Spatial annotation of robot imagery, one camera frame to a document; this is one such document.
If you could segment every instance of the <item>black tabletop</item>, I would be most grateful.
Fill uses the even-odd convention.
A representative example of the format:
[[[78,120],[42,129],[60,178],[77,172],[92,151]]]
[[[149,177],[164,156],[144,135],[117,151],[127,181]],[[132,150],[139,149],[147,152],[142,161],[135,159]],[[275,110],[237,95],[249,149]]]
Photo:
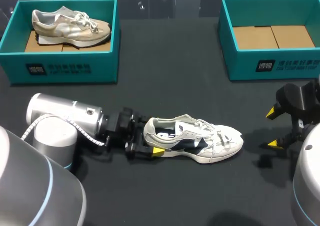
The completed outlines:
[[[242,132],[242,150],[211,165],[189,158],[129,162],[117,150],[110,162],[82,154],[75,175],[87,196],[85,226],[295,225],[290,195],[301,144],[285,153],[262,148],[290,130],[288,115],[265,118],[286,81],[230,82],[217,22],[122,20],[115,85],[10,87],[0,69],[0,125],[18,136],[27,128],[28,102],[39,92],[105,113],[127,106],[161,118],[190,114]]]

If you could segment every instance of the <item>shoe box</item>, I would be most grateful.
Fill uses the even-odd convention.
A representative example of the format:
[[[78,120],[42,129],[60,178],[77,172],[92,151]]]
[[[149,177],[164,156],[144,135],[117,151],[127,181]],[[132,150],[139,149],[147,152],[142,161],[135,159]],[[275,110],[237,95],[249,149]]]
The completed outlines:
[[[76,49],[38,45],[32,11],[52,12],[65,6],[111,24],[109,42]],[[11,84],[115,83],[120,45],[117,0],[20,0],[0,42],[0,65]]]
[[[222,0],[218,35],[230,80],[320,74],[320,0]]]

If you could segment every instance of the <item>beige sneaker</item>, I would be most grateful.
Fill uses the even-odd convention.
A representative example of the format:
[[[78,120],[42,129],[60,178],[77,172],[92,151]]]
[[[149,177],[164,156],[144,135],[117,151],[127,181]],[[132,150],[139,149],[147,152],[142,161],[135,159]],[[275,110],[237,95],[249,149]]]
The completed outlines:
[[[110,40],[109,23],[90,19],[80,11],[61,7],[54,12],[32,12],[32,25],[40,45],[67,43],[77,48],[91,47]]]

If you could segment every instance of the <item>cable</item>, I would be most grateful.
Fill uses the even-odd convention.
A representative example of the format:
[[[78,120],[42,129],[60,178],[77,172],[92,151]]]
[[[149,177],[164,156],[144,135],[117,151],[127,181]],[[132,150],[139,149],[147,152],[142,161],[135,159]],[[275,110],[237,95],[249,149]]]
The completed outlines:
[[[33,121],[33,123],[27,128],[27,130],[25,131],[25,133],[22,135],[21,139],[24,141],[26,139],[26,137],[29,135],[29,133],[34,129],[34,127],[43,119],[45,118],[49,118],[49,117],[57,117],[60,118],[64,121],[66,121],[67,123],[71,124],[72,126],[74,126],[81,134],[83,134],[88,140],[90,140],[92,143],[98,145],[98,146],[103,146],[105,145],[104,142],[95,140],[94,138],[92,138],[90,135],[87,134],[86,131],[84,131],[75,121],[73,121],[72,119],[70,119],[69,117],[61,117],[58,115],[52,115],[52,114],[44,114],[40,117],[38,117],[35,121]]]

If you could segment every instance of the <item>shoe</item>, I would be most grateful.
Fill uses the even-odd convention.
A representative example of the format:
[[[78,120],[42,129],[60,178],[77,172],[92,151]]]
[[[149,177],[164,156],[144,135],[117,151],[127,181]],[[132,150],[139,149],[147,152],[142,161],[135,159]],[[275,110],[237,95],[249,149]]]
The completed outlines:
[[[244,143],[239,131],[189,115],[174,119],[151,118],[144,127],[143,136],[149,146],[165,149],[162,157],[188,156],[201,164],[227,159]]]
[[[85,12],[61,7],[54,12],[32,12],[32,25],[40,45],[71,44],[92,47],[110,40],[109,23],[90,19]]]

